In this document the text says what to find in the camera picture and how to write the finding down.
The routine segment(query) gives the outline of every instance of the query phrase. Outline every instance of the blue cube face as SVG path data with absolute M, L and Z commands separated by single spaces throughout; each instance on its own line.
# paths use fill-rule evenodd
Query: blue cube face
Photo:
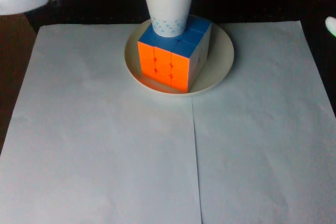
M 165 38 L 157 35 L 150 24 L 139 42 L 190 58 L 210 25 L 209 21 L 190 16 L 183 34 L 173 38 Z

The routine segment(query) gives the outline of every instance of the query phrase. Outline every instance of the black background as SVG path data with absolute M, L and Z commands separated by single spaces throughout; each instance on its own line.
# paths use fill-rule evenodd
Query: black background
M 215 23 L 300 20 L 336 112 L 336 38 L 325 28 L 336 0 L 193 0 L 191 14 Z M 145 0 L 61 0 L 26 13 L 35 31 L 51 24 L 126 24 L 149 19 Z

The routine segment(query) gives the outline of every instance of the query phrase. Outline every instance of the table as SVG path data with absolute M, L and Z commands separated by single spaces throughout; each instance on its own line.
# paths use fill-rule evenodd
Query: table
M 335 223 L 336 121 L 300 23 L 224 25 L 234 66 L 187 99 L 127 73 L 135 28 L 40 29 L 1 223 Z

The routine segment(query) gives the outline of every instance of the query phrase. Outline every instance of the orange cube face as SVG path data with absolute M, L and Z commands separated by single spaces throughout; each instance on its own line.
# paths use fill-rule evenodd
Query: orange cube face
M 200 57 L 199 46 L 208 45 L 210 22 L 190 17 L 186 31 L 174 38 L 157 35 L 152 25 L 138 41 L 139 57 L 142 74 L 167 86 L 188 92 Z

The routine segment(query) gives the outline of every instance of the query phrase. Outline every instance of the plate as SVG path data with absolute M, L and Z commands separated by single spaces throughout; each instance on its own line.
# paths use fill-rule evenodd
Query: plate
M 127 68 L 135 80 L 144 87 L 167 95 L 179 97 L 191 96 L 213 88 L 229 73 L 234 60 L 232 41 L 224 30 L 212 23 L 208 59 L 188 93 L 182 93 L 181 91 L 143 76 L 139 59 L 138 40 L 150 23 L 150 19 L 142 23 L 130 36 L 125 47 L 125 62 Z

